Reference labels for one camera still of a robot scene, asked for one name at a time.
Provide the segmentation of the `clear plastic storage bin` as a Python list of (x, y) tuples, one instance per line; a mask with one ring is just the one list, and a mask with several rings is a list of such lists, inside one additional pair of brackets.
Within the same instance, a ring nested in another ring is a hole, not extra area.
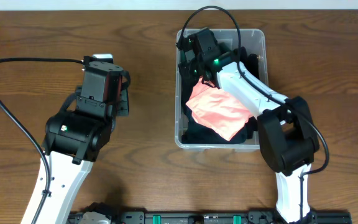
[[(226, 44), (230, 49), (238, 48), (238, 36), (236, 29), (212, 29), (216, 40), (219, 43)], [(259, 77), (260, 81), (266, 85), (269, 84), (267, 59), (265, 50), (265, 35), (260, 29), (241, 29), (241, 44), (246, 48), (247, 53), (256, 54), (259, 58)], [(241, 144), (190, 144), (182, 141), (182, 136), (188, 129), (188, 118), (183, 113), (181, 107), (181, 75), (179, 69), (176, 69), (176, 87), (175, 87), (175, 143), (178, 147), (189, 151), (203, 151), (205, 149), (233, 149), (236, 152), (258, 151), (259, 136), (255, 132), (251, 139)]]

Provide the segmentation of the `plain black garment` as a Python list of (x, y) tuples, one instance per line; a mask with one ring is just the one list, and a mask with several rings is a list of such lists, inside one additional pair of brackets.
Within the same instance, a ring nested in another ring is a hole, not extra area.
[[(245, 66), (245, 68), (254, 77), (256, 77), (259, 80), (260, 79), (259, 78), (259, 56), (256, 54), (248, 54), (245, 47), (239, 48), (238, 53), (240, 53), (240, 56), (241, 56), (240, 62)], [(206, 84), (207, 86), (213, 87), (213, 86), (209, 85), (209, 82), (202, 83), (202, 84)], [(189, 95), (193, 91), (194, 86), (185, 86), (185, 87), (182, 86), (182, 93), (186, 93)]]

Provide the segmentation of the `pink garment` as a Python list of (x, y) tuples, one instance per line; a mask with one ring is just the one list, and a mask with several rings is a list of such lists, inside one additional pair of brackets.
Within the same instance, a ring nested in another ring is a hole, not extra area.
[(224, 141), (249, 139), (257, 130), (250, 112), (229, 92), (200, 78), (191, 90), (185, 106), (196, 124), (219, 136)]

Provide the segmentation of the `dark green garment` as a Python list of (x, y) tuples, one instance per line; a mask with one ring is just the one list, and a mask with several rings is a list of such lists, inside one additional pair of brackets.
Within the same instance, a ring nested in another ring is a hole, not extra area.
[(178, 49), (178, 59), (180, 63), (190, 63), (198, 54), (211, 53), (212, 55), (222, 55), (231, 51), (232, 41), (229, 39), (212, 41), (211, 44), (206, 41), (200, 41), (198, 39), (184, 40), (183, 48)]

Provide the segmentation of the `dark navy garment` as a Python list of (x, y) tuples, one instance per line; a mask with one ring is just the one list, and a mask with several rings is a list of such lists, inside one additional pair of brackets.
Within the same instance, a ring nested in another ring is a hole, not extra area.
[(191, 117), (188, 121), (188, 129), (182, 135), (181, 141), (184, 144), (242, 144), (252, 139), (257, 131), (257, 120), (252, 117), (229, 141), (222, 138), (213, 129), (198, 124)]

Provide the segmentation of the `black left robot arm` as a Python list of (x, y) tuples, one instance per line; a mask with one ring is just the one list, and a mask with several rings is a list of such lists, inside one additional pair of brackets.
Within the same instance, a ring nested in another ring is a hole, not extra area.
[(65, 223), (118, 116), (129, 114), (129, 72), (111, 55), (85, 57), (84, 79), (48, 119), (35, 189), (23, 223)]

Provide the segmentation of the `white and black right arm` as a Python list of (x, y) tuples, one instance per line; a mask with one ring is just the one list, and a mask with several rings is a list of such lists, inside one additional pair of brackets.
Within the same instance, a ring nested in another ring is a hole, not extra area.
[(287, 223), (302, 223), (310, 215), (307, 176), (314, 174), (314, 154), (326, 142), (313, 124), (307, 102), (271, 90), (241, 61), (241, 50), (223, 52), (220, 45), (178, 44), (178, 65), (184, 79), (201, 78), (245, 106), (258, 122), (261, 154), (278, 180), (277, 212)]

